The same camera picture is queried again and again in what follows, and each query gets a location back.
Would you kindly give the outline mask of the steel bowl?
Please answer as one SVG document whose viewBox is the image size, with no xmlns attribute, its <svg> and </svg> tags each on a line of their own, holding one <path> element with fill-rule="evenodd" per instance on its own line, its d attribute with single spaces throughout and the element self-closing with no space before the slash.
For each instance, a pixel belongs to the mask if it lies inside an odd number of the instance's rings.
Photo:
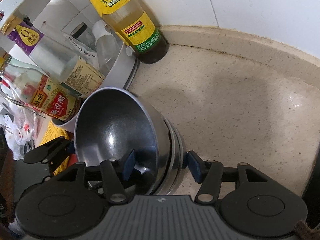
<svg viewBox="0 0 320 240">
<path fill-rule="evenodd" d="M 91 94 L 80 108 L 74 131 L 78 161 L 98 166 L 108 159 L 120 160 L 135 152 L 135 184 L 143 194 L 170 191 L 170 130 L 163 115 L 140 96 L 116 87 Z"/>
<path fill-rule="evenodd" d="M 169 129 L 171 152 L 166 172 L 159 185 L 151 191 L 153 195 L 174 194 L 184 178 L 183 159 L 186 153 L 185 142 L 178 129 L 166 118 L 164 122 Z"/>
<path fill-rule="evenodd" d="M 170 179 L 170 187 L 165 192 L 166 195 L 169 195 L 174 194 L 178 190 L 184 179 L 185 170 L 187 167 L 184 158 L 187 150 L 184 139 L 178 129 L 168 119 L 164 120 L 169 128 L 170 134 L 172 135 L 172 142 L 175 144 L 175 149 L 172 150 L 174 162 L 170 172 L 168 173 L 168 176 L 172 177 L 175 175 L 175 177 Z"/>
</svg>

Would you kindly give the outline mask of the yellow chenille mat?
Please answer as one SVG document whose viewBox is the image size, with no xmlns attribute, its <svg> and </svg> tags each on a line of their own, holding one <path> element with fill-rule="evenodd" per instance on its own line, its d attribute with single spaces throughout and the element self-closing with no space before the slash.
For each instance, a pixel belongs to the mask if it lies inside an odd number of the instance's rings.
<svg viewBox="0 0 320 240">
<path fill-rule="evenodd" d="M 44 135 L 39 146 L 44 146 L 45 153 L 48 153 L 48 165 L 50 172 L 57 176 L 68 168 L 70 159 L 69 143 L 70 137 L 67 131 L 48 122 Z"/>
</svg>

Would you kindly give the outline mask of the plastic bag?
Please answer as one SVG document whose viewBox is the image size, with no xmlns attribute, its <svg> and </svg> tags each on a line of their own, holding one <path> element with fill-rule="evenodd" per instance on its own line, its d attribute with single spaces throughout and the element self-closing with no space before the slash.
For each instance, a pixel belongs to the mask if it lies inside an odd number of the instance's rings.
<svg viewBox="0 0 320 240">
<path fill-rule="evenodd" d="M 1 128 L 14 160 L 23 159 L 35 148 L 38 118 L 32 111 L 1 98 Z"/>
</svg>

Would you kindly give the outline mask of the yellow label vinegar bottle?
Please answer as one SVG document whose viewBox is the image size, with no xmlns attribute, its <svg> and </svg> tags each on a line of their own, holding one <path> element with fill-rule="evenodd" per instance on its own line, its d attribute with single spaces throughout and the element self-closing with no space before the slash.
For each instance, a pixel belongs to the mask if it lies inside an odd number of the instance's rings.
<svg viewBox="0 0 320 240">
<path fill-rule="evenodd" d="M 14 65 L 8 57 L 1 57 L 1 78 L 22 102 L 63 122 L 76 116 L 81 105 L 79 97 L 34 68 Z"/>
</svg>

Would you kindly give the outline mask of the green label seafood sauce bottle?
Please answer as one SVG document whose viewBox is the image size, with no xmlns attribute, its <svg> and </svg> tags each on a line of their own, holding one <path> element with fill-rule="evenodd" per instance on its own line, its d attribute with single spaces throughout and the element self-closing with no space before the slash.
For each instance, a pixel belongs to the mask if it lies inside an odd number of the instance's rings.
<svg viewBox="0 0 320 240">
<path fill-rule="evenodd" d="M 1 32 L 51 79 L 83 99 L 95 92 L 105 77 L 76 52 L 13 17 Z"/>
</svg>

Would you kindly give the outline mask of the yellow label oil bottle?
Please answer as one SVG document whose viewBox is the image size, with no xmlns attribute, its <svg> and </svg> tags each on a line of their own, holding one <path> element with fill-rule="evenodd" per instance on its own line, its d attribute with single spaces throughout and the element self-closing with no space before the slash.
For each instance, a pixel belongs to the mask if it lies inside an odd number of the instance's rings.
<svg viewBox="0 0 320 240">
<path fill-rule="evenodd" d="M 90 0 L 101 19 L 144 64 L 161 60 L 169 45 L 137 0 Z"/>
</svg>

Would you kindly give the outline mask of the white rotating condiment rack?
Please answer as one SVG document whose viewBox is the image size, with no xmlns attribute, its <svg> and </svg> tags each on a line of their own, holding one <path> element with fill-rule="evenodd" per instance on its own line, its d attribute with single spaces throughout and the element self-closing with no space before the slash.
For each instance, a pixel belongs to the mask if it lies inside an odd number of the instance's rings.
<svg viewBox="0 0 320 240">
<path fill-rule="evenodd" d="M 13 17 L 17 17 L 25 22 L 26 17 L 31 15 L 38 15 L 40 13 L 40 10 L 43 9 L 48 4 L 48 2 L 49 0 L 3 0 L 1 1 L 1 11 L 4 14 L 3 18 L 1 19 L 1 27 L 4 25 L 4 23 L 7 20 L 12 19 Z M 136 71 L 137 60 L 134 55 L 128 55 L 127 53 L 128 48 L 126 45 L 119 46 L 117 44 L 115 37 L 111 33 L 104 31 L 100 37 L 102 42 L 102 47 L 106 51 L 106 56 L 107 56 L 107 63 L 104 66 L 99 66 L 98 53 L 96 53 L 95 51 L 92 51 L 87 46 L 75 40 L 71 36 L 54 29 L 50 29 L 50 34 L 46 36 L 54 39 L 60 44 L 76 52 L 79 56 L 84 58 L 85 61 L 87 61 L 87 63 L 91 64 L 96 70 L 98 70 L 101 74 L 103 74 L 105 79 L 98 89 L 103 87 L 117 87 L 117 88 L 126 89 L 129 87 Z M 10 55 L 8 59 L 9 59 L 9 62 L 13 63 L 14 65 L 17 65 L 20 67 L 34 68 L 39 72 L 41 72 L 42 74 L 48 76 L 33 61 L 32 61 L 32 64 L 27 64 L 15 59 L 14 57 L 11 57 Z M 81 97 L 79 98 L 82 104 L 85 99 Z M 59 119 L 52 118 L 52 117 L 51 119 L 58 126 L 61 126 L 67 129 L 67 131 L 72 132 L 74 131 L 77 114 L 74 118 L 72 118 L 68 122 L 63 122 Z"/>
</svg>

